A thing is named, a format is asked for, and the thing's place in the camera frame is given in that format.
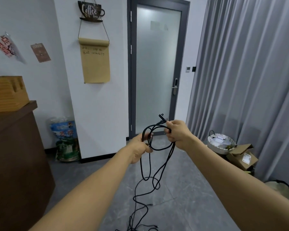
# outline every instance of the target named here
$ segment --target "wooden crate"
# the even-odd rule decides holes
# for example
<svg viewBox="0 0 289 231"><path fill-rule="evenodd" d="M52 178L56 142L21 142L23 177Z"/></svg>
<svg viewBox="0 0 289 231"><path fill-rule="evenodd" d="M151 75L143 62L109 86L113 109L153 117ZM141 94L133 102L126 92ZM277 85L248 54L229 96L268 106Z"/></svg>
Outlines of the wooden crate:
<svg viewBox="0 0 289 231"><path fill-rule="evenodd" d="M0 112L16 111L28 103L22 76L0 76Z"/></svg>

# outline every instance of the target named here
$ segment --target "gray tile floor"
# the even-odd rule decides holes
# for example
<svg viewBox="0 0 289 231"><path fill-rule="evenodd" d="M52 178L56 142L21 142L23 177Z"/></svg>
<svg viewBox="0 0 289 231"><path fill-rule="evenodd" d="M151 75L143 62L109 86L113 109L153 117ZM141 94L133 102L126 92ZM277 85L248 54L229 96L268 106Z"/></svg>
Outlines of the gray tile floor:
<svg viewBox="0 0 289 231"><path fill-rule="evenodd" d="M153 139L155 148L162 148L167 144L169 142L166 136L155 136ZM169 149L151 154L153 173L162 166L168 153ZM60 163L50 159L56 188L46 212L107 161L108 159L80 164L79 162ZM148 175L148 155L143 156L143 168L144 175ZM130 165L102 221L101 231L126 230L127 221L135 206L132 200L134 189L141 179L140 163ZM137 194L151 189L152 181L143 181L137 188ZM159 231L239 230L209 183L187 154L178 148L175 149L166 166L160 189L139 198L139 201L153 204L141 223L158 225ZM144 231L148 229L147 227L139 228Z"/></svg>

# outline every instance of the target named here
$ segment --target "curtain fold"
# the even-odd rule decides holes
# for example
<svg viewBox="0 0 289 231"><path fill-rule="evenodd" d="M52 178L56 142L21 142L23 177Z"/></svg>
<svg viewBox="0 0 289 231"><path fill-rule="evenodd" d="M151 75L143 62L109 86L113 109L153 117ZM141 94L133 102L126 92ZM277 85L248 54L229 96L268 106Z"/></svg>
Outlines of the curtain fold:
<svg viewBox="0 0 289 231"><path fill-rule="evenodd" d="M285 175L289 0L208 0L187 125L203 141L214 130L252 143L258 178Z"/></svg>

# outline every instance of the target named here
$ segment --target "hand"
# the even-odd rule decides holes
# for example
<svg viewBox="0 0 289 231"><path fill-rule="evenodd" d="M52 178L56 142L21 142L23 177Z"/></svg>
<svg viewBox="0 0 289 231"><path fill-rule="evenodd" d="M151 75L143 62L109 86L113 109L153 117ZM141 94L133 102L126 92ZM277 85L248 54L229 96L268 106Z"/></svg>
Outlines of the hand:
<svg viewBox="0 0 289 231"><path fill-rule="evenodd" d="M171 129L171 133L168 129L164 129L168 140L170 142L176 142L176 146L184 151L186 151L185 148L191 140L197 139L197 137L189 131L184 121L167 121L166 125Z"/></svg>
<svg viewBox="0 0 289 231"><path fill-rule="evenodd" d="M148 139L148 134L149 133L146 133L144 135L144 140ZM145 152L151 153L153 151L146 143L141 141L141 137L142 133L132 138L125 146L125 148L131 152L131 164L137 163Z"/></svg>

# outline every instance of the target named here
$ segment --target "white wall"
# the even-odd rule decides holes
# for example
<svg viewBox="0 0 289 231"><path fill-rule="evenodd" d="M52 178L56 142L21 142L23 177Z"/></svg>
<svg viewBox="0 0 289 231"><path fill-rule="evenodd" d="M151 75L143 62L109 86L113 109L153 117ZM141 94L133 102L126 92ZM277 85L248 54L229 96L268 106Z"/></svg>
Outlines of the white wall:
<svg viewBox="0 0 289 231"><path fill-rule="evenodd" d="M0 74L22 75L31 100L45 148L55 146L46 120L53 116L72 116L58 23L53 0L0 0L0 34L12 36L26 64L11 60L0 51ZM39 63L30 45L43 43L51 61Z"/></svg>
<svg viewBox="0 0 289 231"><path fill-rule="evenodd" d="M175 115L175 119L183 121L185 121L187 117L189 98L195 74L194 72L186 73L185 70L187 66L196 66L204 13L208 0L186 1L190 1L190 6Z"/></svg>
<svg viewBox="0 0 289 231"><path fill-rule="evenodd" d="M54 0L82 158L117 152L128 135L127 0L96 0L110 45L110 82L84 84L78 0ZM82 22L80 37L100 38L101 23Z"/></svg>

